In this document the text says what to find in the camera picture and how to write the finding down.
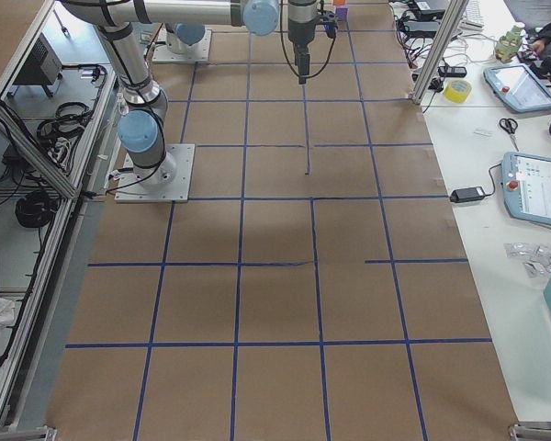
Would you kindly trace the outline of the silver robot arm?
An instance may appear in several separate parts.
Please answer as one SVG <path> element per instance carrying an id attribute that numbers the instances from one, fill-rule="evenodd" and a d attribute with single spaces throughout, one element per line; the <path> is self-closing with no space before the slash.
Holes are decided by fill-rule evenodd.
<path id="1" fill-rule="evenodd" d="M 135 23 L 152 23 L 147 3 L 64 1 L 62 5 L 94 27 L 120 81 L 129 112 L 120 118 L 118 137 L 132 161 L 135 183 L 153 188 L 172 180 L 176 165 L 167 151 L 163 133 L 167 95 L 153 79 L 133 35 Z"/>
<path id="2" fill-rule="evenodd" d="M 309 45 L 316 27 L 323 27 L 334 48 L 338 18 L 324 8 L 322 1 L 135 1 L 136 20 L 140 23 L 228 24 L 245 27 L 257 36 L 274 31 L 281 40 L 289 40 L 293 55 L 284 55 L 287 66 L 304 85 L 322 73 L 310 71 Z"/>

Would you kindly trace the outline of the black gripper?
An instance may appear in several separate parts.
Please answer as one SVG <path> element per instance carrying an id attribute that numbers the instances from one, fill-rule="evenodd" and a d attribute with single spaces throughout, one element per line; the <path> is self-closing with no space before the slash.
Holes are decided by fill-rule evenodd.
<path id="1" fill-rule="evenodd" d="M 298 83 L 300 85 L 304 85 L 309 79 L 309 45 L 315 39 L 317 26 L 323 26 L 329 38 L 336 37 L 338 28 L 336 17 L 316 17 L 306 23 L 288 20 L 288 39 L 294 46 L 295 65 L 298 68 Z"/>

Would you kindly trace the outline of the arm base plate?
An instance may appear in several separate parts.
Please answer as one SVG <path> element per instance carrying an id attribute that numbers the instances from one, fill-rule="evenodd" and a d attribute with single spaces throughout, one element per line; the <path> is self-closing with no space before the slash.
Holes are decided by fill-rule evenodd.
<path id="1" fill-rule="evenodd" d="M 193 64 L 209 63 L 212 31 L 206 29 L 201 41 L 186 45 L 165 28 L 160 30 L 153 51 L 152 62 L 157 64 Z"/>
<path id="2" fill-rule="evenodd" d="M 134 168 L 125 154 L 124 167 L 131 168 L 119 178 L 120 190 L 115 192 L 118 203 L 187 202 L 195 158 L 194 144 L 171 143 L 166 145 L 165 159 L 155 173 Z"/>

